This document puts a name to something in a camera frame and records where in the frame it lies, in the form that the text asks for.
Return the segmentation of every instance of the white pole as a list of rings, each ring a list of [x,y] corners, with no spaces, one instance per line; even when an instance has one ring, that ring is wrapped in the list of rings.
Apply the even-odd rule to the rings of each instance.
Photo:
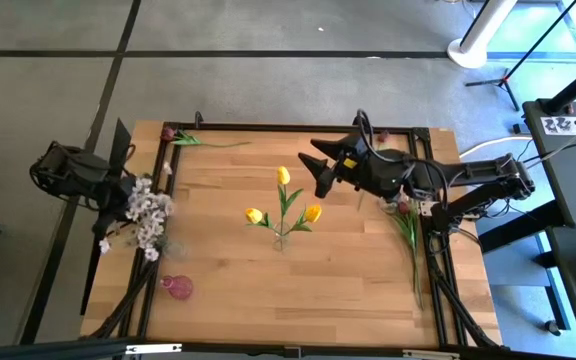
[[[517,0],[488,0],[468,29],[466,37],[448,46],[448,57],[457,65],[475,69],[488,60],[488,43],[506,19]]]

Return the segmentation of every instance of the wooden tabletop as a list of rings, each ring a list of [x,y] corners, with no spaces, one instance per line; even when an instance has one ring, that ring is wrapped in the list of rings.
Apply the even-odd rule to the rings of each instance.
[[[133,132],[137,149],[127,164],[134,173],[151,172],[162,123],[140,121]],[[158,287],[148,323],[149,339],[245,344],[437,347],[428,274],[418,255],[424,293],[419,309],[412,287],[411,254],[405,240],[367,194],[335,184],[325,199],[313,195],[314,180],[298,152],[323,157],[311,138],[342,134],[193,131],[205,143],[231,148],[184,147],[174,190],[176,213],[168,222],[171,241],[185,256],[164,258],[158,276],[186,275],[194,283],[187,301]],[[431,129],[436,160],[458,162],[451,131]],[[388,147],[408,151],[405,137],[391,136]],[[276,169],[288,168],[289,192],[303,188],[287,214],[294,221],[305,205],[319,203],[323,213],[312,233],[291,234],[284,252],[273,248],[274,235],[245,226],[244,210],[268,211],[279,220]],[[451,189],[450,197],[463,194]],[[474,232],[471,223],[463,228]],[[501,341],[479,246],[451,236],[460,298],[486,333]],[[102,256],[81,328],[101,325],[124,295],[133,248],[114,246]],[[448,336],[455,343],[452,315],[444,301]],[[133,312],[134,334],[139,311]]]

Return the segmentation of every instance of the tripod stand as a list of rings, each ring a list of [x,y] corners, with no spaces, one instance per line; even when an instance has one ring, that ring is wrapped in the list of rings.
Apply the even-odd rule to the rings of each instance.
[[[521,64],[523,64],[523,62],[526,61],[526,59],[528,59],[528,57],[530,57],[530,55],[533,53],[533,51],[535,51],[537,46],[539,46],[539,44],[541,44],[541,42],[544,41],[546,36],[548,36],[548,34],[550,34],[550,32],[555,28],[555,26],[557,26],[557,24],[559,24],[559,22],[566,16],[566,14],[568,14],[568,12],[570,12],[570,9],[572,9],[572,7],[575,4],[576,4],[576,0],[573,0],[573,2],[570,3],[570,5],[568,5],[566,10],[564,10],[561,13],[561,15],[559,15],[557,20],[555,20],[555,22],[552,25],[550,25],[548,30],[546,30],[546,32],[543,35],[541,35],[539,40],[537,40],[537,42],[530,48],[530,50],[528,50],[528,52],[519,60],[519,62],[517,62],[517,64],[515,64],[515,66],[512,69],[510,69],[510,70],[506,69],[504,71],[504,75],[501,77],[501,79],[492,79],[492,80],[470,82],[470,83],[466,83],[466,87],[497,84],[497,86],[499,88],[505,90],[508,93],[508,96],[510,97],[510,101],[512,101],[512,104],[515,107],[515,111],[519,111],[519,104],[517,103],[517,99],[515,99],[515,96],[513,95],[512,90],[510,89],[510,84],[508,84],[508,80],[510,80],[510,77],[512,76],[512,74],[515,73],[515,71],[517,71],[519,66],[521,66]]]

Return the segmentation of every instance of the wood grain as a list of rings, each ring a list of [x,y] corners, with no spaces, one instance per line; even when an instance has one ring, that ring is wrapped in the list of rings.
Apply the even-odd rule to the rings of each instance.
[[[140,121],[128,168],[152,169],[160,122]],[[175,184],[176,213],[168,224],[171,241],[182,243],[186,257],[164,259],[159,276],[187,275],[195,290],[185,302],[157,288],[148,338],[174,341],[339,346],[437,347],[428,274],[419,254],[424,310],[412,289],[410,250],[378,200],[348,184],[335,184],[326,199],[313,195],[314,182],[297,152],[323,157],[310,139],[341,134],[196,131],[211,144],[251,141],[232,148],[185,147]],[[458,160],[454,135],[432,129],[434,156]],[[407,141],[391,136],[389,147],[407,151]],[[313,233],[291,234],[283,252],[273,249],[273,234],[244,226],[244,210],[268,211],[279,221],[276,168],[290,171],[292,192],[304,193],[288,212],[294,221],[305,205],[320,203],[323,214]],[[451,198],[459,191],[451,191]],[[474,232],[473,224],[464,224]],[[500,341],[483,259],[472,240],[451,238],[460,296],[476,320]],[[132,249],[102,257],[82,325],[94,331],[123,295]],[[133,316],[133,326],[139,311]],[[452,319],[447,317],[454,339]]]

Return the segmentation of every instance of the pink glass vase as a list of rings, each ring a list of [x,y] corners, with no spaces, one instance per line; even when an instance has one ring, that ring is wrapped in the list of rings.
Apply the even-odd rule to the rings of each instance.
[[[168,289],[170,296],[177,300],[186,300],[192,294],[192,280],[184,275],[161,278],[161,286]]]

